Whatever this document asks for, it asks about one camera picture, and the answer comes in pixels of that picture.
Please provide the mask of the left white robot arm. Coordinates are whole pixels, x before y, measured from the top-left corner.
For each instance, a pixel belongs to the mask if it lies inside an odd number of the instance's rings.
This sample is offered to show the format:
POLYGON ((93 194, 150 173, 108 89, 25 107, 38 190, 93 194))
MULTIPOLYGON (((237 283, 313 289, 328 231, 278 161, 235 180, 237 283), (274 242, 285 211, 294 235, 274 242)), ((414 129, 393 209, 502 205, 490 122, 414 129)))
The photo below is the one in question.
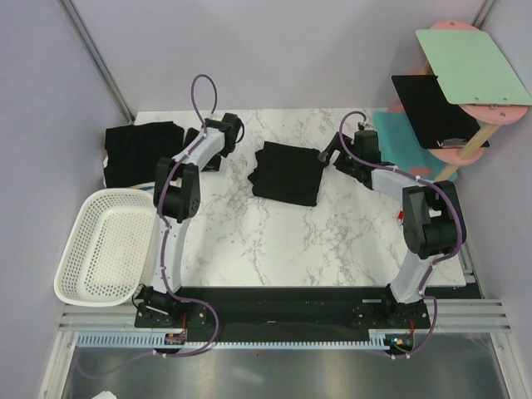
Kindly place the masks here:
POLYGON ((200 171, 207 164, 235 150, 243 122, 227 113, 223 119, 205 120, 201 131, 190 129, 184 149, 158 161, 155 170, 154 205, 160 217, 160 248, 150 286, 158 292, 181 287, 181 261, 190 221, 200 207, 200 171))

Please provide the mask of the black t shirt stack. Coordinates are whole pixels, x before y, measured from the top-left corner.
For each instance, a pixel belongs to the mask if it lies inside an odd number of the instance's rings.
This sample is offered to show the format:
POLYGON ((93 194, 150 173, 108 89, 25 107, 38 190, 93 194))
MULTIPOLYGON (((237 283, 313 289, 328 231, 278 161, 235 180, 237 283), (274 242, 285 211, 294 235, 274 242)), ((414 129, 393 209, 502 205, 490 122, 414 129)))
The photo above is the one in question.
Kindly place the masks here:
POLYGON ((107 129, 105 186, 127 188, 153 182, 159 159, 180 153, 184 137, 184 128, 172 121, 107 129))

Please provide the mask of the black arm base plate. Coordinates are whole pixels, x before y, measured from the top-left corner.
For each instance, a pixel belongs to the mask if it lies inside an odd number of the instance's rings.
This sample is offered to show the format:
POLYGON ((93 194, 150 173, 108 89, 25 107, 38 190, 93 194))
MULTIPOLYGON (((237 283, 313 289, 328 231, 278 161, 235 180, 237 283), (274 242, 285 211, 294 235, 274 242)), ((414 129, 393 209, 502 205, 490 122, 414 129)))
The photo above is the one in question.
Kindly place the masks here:
POLYGON ((183 287, 176 300, 168 293, 143 287, 133 298, 137 328, 202 328, 310 323, 349 328, 428 328, 427 306, 419 299, 400 304, 389 287, 183 287))

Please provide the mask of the black printed t shirt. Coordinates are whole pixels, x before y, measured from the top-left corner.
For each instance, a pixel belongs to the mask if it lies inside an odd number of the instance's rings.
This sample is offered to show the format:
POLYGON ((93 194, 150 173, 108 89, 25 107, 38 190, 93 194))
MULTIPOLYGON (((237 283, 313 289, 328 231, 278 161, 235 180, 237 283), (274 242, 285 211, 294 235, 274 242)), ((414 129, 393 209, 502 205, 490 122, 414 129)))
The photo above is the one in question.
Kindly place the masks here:
POLYGON ((323 176, 320 151, 265 141, 255 152, 257 166, 248 176, 254 196, 285 204, 315 207, 323 176))

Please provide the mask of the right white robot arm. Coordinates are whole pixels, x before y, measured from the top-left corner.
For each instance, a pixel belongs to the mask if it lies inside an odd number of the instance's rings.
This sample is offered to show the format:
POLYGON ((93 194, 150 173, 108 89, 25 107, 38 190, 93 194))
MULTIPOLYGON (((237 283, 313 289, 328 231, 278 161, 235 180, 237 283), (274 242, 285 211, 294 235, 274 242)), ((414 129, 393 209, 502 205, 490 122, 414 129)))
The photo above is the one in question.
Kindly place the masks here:
POLYGON ((381 306, 382 321, 400 327, 411 316, 408 304, 419 302, 434 267, 458 254, 466 239, 461 205, 452 181, 432 182, 381 161, 375 131, 359 131, 354 140, 338 132, 318 159, 401 206, 406 256, 389 284, 393 299, 381 306))

